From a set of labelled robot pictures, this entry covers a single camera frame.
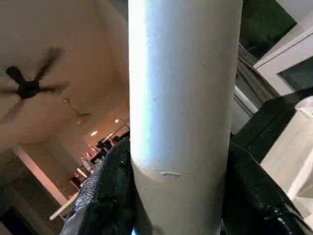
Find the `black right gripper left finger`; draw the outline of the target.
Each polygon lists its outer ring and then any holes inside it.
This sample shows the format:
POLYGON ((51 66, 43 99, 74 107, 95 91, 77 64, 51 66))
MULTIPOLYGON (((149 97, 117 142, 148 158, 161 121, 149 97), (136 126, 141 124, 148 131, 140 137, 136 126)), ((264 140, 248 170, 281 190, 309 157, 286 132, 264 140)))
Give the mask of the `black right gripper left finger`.
POLYGON ((130 235, 135 219, 135 186, 130 139, 120 140, 80 189, 63 235, 130 235))

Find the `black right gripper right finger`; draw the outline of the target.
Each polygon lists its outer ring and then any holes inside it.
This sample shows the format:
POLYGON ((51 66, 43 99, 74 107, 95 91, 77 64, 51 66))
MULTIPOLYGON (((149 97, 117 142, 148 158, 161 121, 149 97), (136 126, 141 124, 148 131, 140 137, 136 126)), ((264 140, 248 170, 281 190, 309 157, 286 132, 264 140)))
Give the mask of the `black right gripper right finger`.
POLYGON ((230 143, 223 229, 227 235, 311 235, 313 230, 253 156, 230 143))

